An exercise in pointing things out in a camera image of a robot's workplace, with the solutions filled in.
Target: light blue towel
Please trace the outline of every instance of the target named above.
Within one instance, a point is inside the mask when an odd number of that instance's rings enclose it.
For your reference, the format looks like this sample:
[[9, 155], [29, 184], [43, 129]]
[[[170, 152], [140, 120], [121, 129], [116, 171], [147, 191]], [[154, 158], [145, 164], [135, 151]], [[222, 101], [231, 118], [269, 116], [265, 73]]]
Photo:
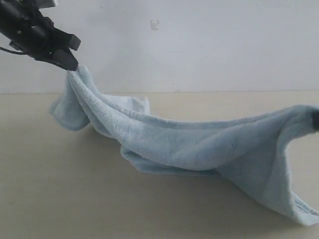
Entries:
[[[213, 111], [216, 103], [211, 104]], [[50, 112], [68, 130], [91, 123], [100, 134], [116, 139], [122, 156], [140, 172], [219, 174], [299, 224], [319, 222], [318, 212], [291, 191], [285, 154], [292, 139], [315, 133], [317, 108], [295, 106], [225, 122], [165, 120], [150, 114], [147, 99], [99, 93], [88, 69], [80, 66], [67, 73], [65, 92]]]

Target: towel fold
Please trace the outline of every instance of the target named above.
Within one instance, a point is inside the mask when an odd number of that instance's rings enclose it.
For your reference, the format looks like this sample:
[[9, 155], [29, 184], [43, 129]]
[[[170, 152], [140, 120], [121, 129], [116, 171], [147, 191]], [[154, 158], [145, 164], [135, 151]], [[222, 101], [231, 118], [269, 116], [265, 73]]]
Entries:
[[84, 66], [67, 72], [65, 91], [50, 109], [68, 130], [91, 123], [98, 133], [117, 140], [122, 156], [140, 172], [218, 174], [305, 226], [317, 224], [319, 213], [292, 192], [285, 150], [293, 139], [316, 132], [318, 112], [316, 107], [294, 106], [232, 121], [161, 119], [151, 115], [146, 98], [99, 93]]

